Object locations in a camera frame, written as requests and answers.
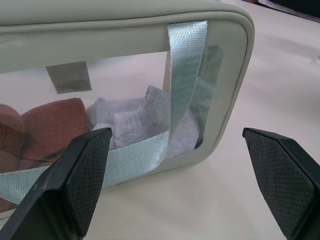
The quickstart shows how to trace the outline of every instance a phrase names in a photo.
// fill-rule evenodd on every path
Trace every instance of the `white tabletop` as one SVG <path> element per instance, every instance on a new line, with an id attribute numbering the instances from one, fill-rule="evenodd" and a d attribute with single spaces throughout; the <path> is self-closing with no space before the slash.
<path id="1" fill-rule="evenodd" d="M 244 127 L 295 139 L 320 163 L 320 24 L 239 0 L 252 58 L 216 150 L 195 167 L 103 191 L 85 240 L 282 240 L 254 175 Z"/>

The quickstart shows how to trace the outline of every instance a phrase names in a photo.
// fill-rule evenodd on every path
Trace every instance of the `brown towel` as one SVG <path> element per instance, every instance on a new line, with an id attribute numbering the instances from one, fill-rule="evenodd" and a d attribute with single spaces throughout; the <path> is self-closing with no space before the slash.
<path id="1" fill-rule="evenodd" d="M 18 170 L 25 140 L 25 127 L 20 114 L 12 107 L 0 104 L 0 173 Z M 0 197 L 0 213 L 16 205 Z"/>
<path id="2" fill-rule="evenodd" d="M 73 138 L 88 131 L 79 98 L 38 106 L 22 116 L 0 104 L 0 173 L 51 165 Z M 0 213 L 15 207 L 0 198 Z"/>
<path id="3" fill-rule="evenodd" d="M 89 131 L 85 106 L 80 98 L 41 105 L 21 117 L 30 135 L 25 141 L 19 170 L 52 164 L 72 139 Z"/>

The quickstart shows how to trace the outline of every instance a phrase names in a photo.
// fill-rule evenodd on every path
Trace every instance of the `grey sock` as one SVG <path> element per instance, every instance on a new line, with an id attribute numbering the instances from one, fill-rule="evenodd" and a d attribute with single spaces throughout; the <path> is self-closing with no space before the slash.
<path id="1" fill-rule="evenodd" d="M 115 101 L 98 98 L 86 110 L 86 114 L 89 125 L 95 126 L 95 130 L 112 128 L 113 136 L 109 147 L 112 150 L 138 143 L 169 130 L 170 102 L 169 93 L 149 86 L 144 98 Z M 194 150 L 198 137 L 197 121 L 188 110 L 168 146 L 165 158 L 170 159 Z"/>
<path id="2" fill-rule="evenodd" d="M 88 126 L 92 130 L 99 123 L 114 124 L 115 113 L 130 112 L 137 109 L 143 98 L 107 101 L 99 97 L 86 109 Z"/>
<path id="3" fill-rule="evenodd" d="M 116 113 L 113 117 L 116 148 L 169 130 L 170 99 L 169 93 L 149 86 L 143 102 L 135 111 Z M 170 159 L 194 150 L 198 137 L 197 121 L 188 110 L 168 146 L 165 158 Z"/>

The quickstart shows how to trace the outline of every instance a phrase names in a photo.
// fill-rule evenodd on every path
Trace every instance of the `textured rubber pad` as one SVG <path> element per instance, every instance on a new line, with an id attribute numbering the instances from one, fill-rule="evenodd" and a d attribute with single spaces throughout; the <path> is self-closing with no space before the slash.
<path id="1" fill-rule="evenodd" d="M 88 143 L 65 185 L 65 195 L 81 237 L 87 234 L 101 192 L 109 140 L 110 133 L 106 131 Z"/>
<path id="2" fill-rule="evenodd" d="M 315 187 L 275 140 L 251 131 L 244 138 L 260 191 L 290 239 L 315 196 Z"/>

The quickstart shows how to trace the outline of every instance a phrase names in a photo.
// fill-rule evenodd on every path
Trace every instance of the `folded cloth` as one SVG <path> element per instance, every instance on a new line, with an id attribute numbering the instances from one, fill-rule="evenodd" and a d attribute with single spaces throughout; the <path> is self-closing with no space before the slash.
<path id="1" fill-rule="evenodd" d="M 111 124 L 113 121 L 113 128 L 111 128 L 115 148 L 118 149 L 169 130 L 170 104 L 169 93 L 149 86 L 144 98 L 121 101 L 107 101 L 99 98 L 88 108 L 86 114 L 90 124 Z M 188 110 L 168 146 L 165 158 L 173 158 L 194 150 L 198 137 L 198 124 Z"/>
<path id="2" fill-rule="evenodd" d="M 41 105 L 21 117 L 28 136 L 19 170 L 52 164 L 73 138 L 88 131 L 85 106 L 80 98 Z"/>
<path id="3" fill-rule="evenodd" d="M 24 139 L 25 127 L 20 114 L 12 107 L 0 104 L 0 173 L 18 170 Z M 15 206 L 0 197 L 0 213 Z"/>

